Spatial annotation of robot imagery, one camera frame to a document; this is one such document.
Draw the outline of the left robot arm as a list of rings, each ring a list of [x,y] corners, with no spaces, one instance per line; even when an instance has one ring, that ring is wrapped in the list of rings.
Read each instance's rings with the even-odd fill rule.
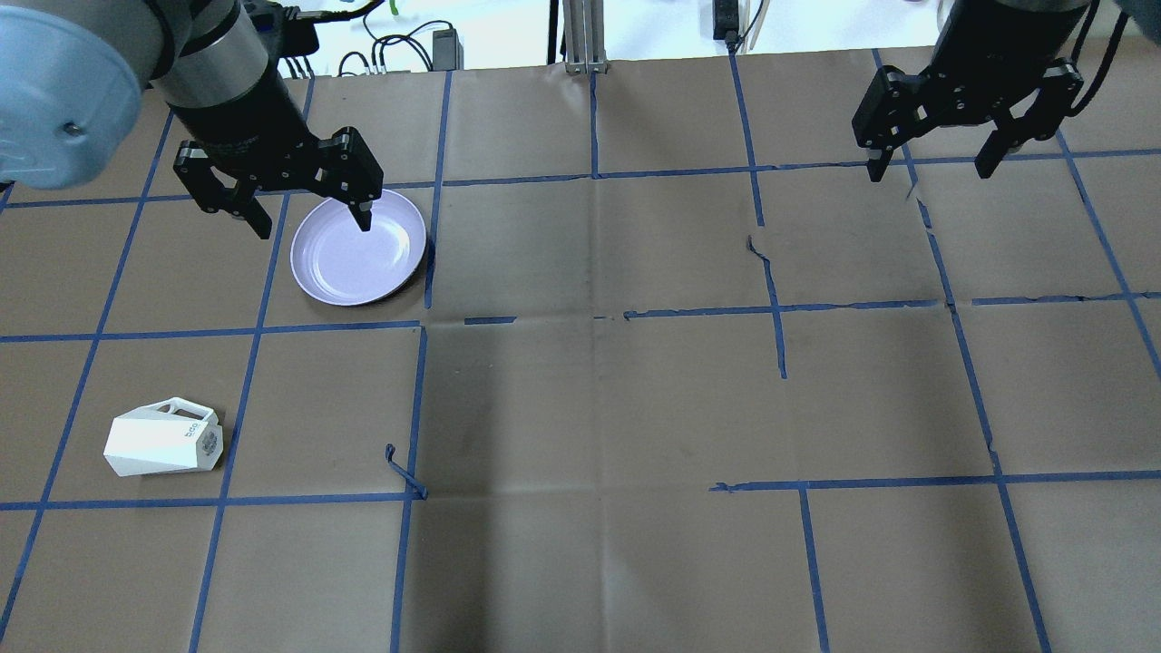
[[[95,180],[157,91],[186,128],[173,168],[202,211],[268,239],[261,191],[311,191],[369,231],[383,170],[356,128],[307,125],[240,1],[5,1],[3,189]]]

